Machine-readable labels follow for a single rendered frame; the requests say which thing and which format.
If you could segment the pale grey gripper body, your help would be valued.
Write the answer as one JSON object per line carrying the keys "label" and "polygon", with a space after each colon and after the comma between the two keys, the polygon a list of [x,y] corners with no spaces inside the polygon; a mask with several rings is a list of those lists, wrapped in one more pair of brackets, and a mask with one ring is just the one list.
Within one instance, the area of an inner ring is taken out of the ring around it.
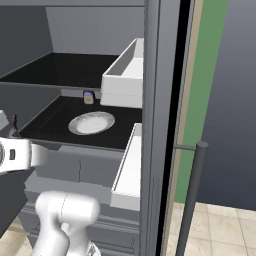
{"label": "pale grey gripper body", "polygon": [[3,110],[0,110],[0,131],[9,124],[7,116]]}

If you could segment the black fridge shelf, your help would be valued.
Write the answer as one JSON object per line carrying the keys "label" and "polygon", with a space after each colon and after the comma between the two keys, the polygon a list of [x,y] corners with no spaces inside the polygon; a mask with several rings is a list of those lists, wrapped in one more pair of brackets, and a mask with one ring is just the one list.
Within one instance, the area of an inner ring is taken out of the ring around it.
{"label": "black fridge shelf", "polygon": [[117,58],[117,55],[49,53],[3,76],[0,82],[99,89],[103,73]]}
{"label": "black fridge shelf", "polygon": [[[94,111],[112,114],[115,117],[114,125],[107,131],[94,135],[79,136],[69,131],[68,125],[73,118]],[[23,127],[20,134],[34,141],[124,150],[134,124],[141,122],[141,109],[102,106],[99,100],[94,105],[85,105],[82,98],[59,96]]]}

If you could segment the small blue and yellow jar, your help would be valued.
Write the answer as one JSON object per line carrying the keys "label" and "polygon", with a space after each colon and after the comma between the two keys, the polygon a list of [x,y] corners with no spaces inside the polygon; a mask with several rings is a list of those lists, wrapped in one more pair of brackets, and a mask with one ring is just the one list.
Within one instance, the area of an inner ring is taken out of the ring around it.
{"label": "small blue and yellow jar", "polygon": [[84,91],[83,98],[86,105],[93,105],[95,103],[95,93],[93,91]]}

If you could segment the grey fridge door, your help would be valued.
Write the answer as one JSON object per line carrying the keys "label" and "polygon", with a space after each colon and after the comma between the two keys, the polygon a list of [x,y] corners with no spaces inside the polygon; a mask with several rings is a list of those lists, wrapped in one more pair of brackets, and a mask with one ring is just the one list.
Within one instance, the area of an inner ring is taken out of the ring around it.
{"label": "grey fridge door", "polygon": [[195,0],[145,0],[138,256],[161,256]]}

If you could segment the grey fridge drawer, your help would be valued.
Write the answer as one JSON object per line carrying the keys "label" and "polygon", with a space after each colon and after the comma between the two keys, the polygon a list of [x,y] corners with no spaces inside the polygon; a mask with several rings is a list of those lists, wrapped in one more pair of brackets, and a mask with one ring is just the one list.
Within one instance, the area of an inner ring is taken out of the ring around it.
{"label": "grey fridge drawer", "polygon": [[50,150],[48,161],[36,168],[39,177],[111,187],[123,151],[61,146]]}

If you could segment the long white door bin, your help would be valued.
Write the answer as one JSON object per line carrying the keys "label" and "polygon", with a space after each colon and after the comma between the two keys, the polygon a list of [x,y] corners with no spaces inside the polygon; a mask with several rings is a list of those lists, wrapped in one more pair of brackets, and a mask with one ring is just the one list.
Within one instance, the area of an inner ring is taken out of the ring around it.
{"label": "long white door bin", "polygon": [[135,123],[111,188],[110,206],[139,211],[142,124]]}

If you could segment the white plate with grey rim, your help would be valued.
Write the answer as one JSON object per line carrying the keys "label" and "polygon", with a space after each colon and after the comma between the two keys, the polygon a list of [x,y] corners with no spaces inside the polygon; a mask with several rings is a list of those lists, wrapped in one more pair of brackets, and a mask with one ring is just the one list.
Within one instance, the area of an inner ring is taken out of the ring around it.
{"label": "white plate with grey rim", "polygon": [[76,135],[93,135],[111,128],[114,123],[115,117],[112,114],[95,111],[73,118],[68,125],[68,129]]}

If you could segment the grey fridge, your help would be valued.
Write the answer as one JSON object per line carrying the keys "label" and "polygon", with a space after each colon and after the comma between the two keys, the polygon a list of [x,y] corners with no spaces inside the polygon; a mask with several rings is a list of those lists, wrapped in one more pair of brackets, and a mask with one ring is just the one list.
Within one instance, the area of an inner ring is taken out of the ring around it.
{"label": "grey fridge", "polygon": [[[142,2],[108,0],[0,0],[0,78],[49,53],[119,55],[135,38],[143,38]],[[17,115],[20,130],[59,96],[83,98],[84,91],[101,100],[101,87],[74,88],[0,82],[0,110],[9,122]],[[0,131],[7,137],[11,124]],[[61,146],[123,151],[77,144],[31,140],[50,150]],[[111,187],[39,177],[37,167],[0,175],[0,236],[14,220],[21,223],[32,252],[40,232],[35,211],[44,191],[63,191],[98,200],[96,222],[87,236],[102,256],[138,256],[140,210],[110,206]]]}

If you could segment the large white door bin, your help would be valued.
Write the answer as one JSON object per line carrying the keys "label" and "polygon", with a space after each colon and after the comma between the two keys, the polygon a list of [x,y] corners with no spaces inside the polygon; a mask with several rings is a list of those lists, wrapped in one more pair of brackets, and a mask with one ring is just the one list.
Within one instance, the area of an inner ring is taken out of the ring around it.
{"label": "large white door bin", "polygon": [[100,104],[142,108],[144,39],[135,38],[103,73]]}

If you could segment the beige cabinet side panel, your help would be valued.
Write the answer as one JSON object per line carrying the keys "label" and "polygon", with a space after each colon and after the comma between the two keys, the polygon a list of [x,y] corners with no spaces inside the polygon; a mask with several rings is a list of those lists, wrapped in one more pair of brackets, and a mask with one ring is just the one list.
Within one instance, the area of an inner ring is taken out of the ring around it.
{"label": "beige cabinet side panel", "polygon": [[[188,109],[188,101],[190,95],[190,87],[194,69],[194,61],[196,55],[196,47],[198,40],[198,33],[200,27],[200,19],[202,13],[204,0],[192,0],[192,6],[189,12],[187,39],[185,45],[185,56],[183,62],[182,78],[181,78],[181,88],[180,96],[178,102],[178,113],[175,127],[174,144],[182,145],[184,129],[186,123],[186,115]],[[162,245],[162,256],[166,256],[168,237],[171,225],[172,210],[174,204],[174,197],[176,192],[176,183],[178,178],[178,167],[180,161],[180,152],[174,150],[172,153],[171,162],[171,175],[170,175],[170,185],[169,185],[169,199],[168,199],[168,212],[167,219],[165,223],[165,233],[164,241]]]}

